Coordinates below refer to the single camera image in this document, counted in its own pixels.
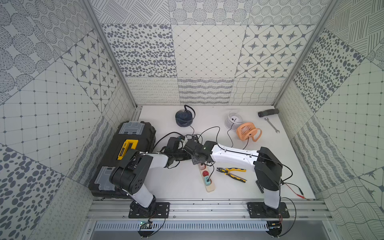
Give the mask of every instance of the pliers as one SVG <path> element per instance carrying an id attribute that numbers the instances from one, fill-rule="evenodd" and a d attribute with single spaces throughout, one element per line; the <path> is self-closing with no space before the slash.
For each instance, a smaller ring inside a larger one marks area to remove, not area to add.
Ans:
<path id="1" fill-rule="evenodd" d="M 242 178 L 242 177 L 239 177 L 239 176 L 236 176 L 236 175 L 230 173 L 230 171 L 246 172 L 246 171 L 247 171 L 246 169 L 235 168 L 235 167 L 231 167 L 231 168 L 217 167 L 217 168 L 216 168 L 216 171 L 218 171 L 218 172 L 222 172 L 222 173 L 224 173 L 225 175 L 228 175 L 228 176 L 230 176 L 231 178 L 233 178 L 233 179 L 235 179 L 235 180 L 238 180 L 238 181 L 241 181 L 241 182 L 245 182 L 245 181 L 246 181 L 246 179 L 244 179 L 244 178 Z"/>

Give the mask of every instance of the wrench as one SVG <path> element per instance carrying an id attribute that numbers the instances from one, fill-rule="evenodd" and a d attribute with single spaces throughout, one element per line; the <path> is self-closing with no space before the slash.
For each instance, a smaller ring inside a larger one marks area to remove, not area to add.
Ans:
<path id="1" fill-rule="evenodd" d="M 280 133 L 280 131 L 277 130 L 277 129 L 275 128 L 275 126 L 269 121 L 269 118 L 264 118 L 264 120 L 267 121 L 267 122 L 269 123 L 269 125 L 271 125 L 271 126 L 273 127 L 273 129 L 274 129 L 277 133 Z"/>

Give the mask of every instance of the patterned wall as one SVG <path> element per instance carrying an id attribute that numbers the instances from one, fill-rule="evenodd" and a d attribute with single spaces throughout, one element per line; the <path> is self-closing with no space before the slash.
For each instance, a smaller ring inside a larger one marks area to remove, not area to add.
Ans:
<path id="1" fill-rule="evenodd" d="M 91 0 L 138 104 L 270 105 L 329 0 Z"/>
<path id="2" fill-rule="evenodd" d="M 1 1 L 0 101 L 0 238 L 73 239 L 134 111 L 79 1 Z"/>
<path id="3" fill-rule="evenodd" d="M 384 4 L 340 0 L 278 108 L 347 239 L 384 238 Z"/>

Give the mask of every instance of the toolbox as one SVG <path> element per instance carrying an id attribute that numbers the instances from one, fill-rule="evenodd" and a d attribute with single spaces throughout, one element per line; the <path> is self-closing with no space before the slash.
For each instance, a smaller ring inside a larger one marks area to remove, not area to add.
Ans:
<path id="1" fill-rule="evenodd" d="M 113 135 L 96 173 L 89 182 L 88 188 L 95 197 L 129 199 L 127 193 L 109 182 L 109 175 L 129 148 L 141 152 L 152 152 L 156 130 L 149 122 L 122 122 Z"/>

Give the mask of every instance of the orange desk fan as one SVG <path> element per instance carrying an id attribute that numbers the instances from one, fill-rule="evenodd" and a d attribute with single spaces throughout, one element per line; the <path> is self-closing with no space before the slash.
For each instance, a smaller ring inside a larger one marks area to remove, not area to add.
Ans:
<path id="1" fill-rule="evenodd" d="M 259 136 L 255 139 L 255 135 L 260 130 Z M 239 136 L 241 141 L 245 141 L 248 138 L 252 137 L 252 140 L 256 142 L 262 136 L 263 131 L 260 128 L 256 128 L 255 125 L 251 122 L 246 122 L 240 125 L 236 129 L 236 133 Z"/>

